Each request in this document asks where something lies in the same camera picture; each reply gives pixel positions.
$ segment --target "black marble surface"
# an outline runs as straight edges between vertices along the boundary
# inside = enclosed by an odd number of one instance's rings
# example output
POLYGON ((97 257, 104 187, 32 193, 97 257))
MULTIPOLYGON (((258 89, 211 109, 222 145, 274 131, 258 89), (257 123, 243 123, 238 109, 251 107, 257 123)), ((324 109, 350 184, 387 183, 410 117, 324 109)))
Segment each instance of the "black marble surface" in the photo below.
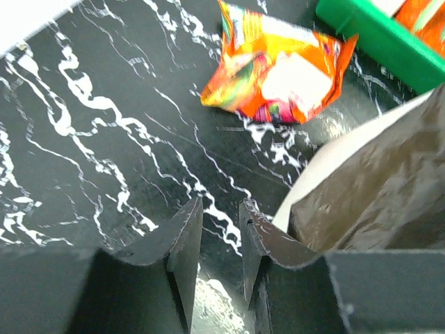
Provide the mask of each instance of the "black marble surface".
MULTIPOLYGON (((315 0, 232 3, 333 34, 315 0)), ((272 216, 320 145, 414 93, 357 51, 341 98, 305 125, 204 108, 220 33, 216 0, 85 0, 4 55, 0 242, 119 249, 202 196, 200 286, 239 307, 240 201, 272 216)))

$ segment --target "snack bag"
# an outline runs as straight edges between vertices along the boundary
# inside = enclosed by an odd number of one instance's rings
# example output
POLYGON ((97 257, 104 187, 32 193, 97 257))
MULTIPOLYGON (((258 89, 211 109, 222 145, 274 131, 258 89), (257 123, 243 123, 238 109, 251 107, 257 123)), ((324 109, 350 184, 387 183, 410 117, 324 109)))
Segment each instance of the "snack bag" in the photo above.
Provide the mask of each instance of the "snack bag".
POLYGON ((358 36, 322 33, 219 1, 222 56, 201 95, 205 106, 261 122, 304 123, 341 94, 358 36))
POLYGON ((445 58, 445 3, 420 30, 415 26, 427 14, 432 0, 407 0, 396 15, 396 20, 431 49, 445 58))

